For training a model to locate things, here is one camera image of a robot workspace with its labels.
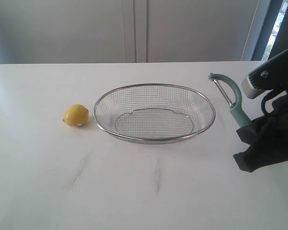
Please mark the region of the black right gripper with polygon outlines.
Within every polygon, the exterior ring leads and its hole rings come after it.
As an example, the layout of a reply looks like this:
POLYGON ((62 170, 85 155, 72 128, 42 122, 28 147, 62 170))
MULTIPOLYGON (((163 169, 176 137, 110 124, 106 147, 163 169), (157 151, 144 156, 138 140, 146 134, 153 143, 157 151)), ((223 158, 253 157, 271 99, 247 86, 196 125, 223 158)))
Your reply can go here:
POLYGON ((250 146, 233 155, 241 171, 255 170, 288 161, 288 49, 265 63, 274 88, 261 102, 261 116, 236 130, 250 146))

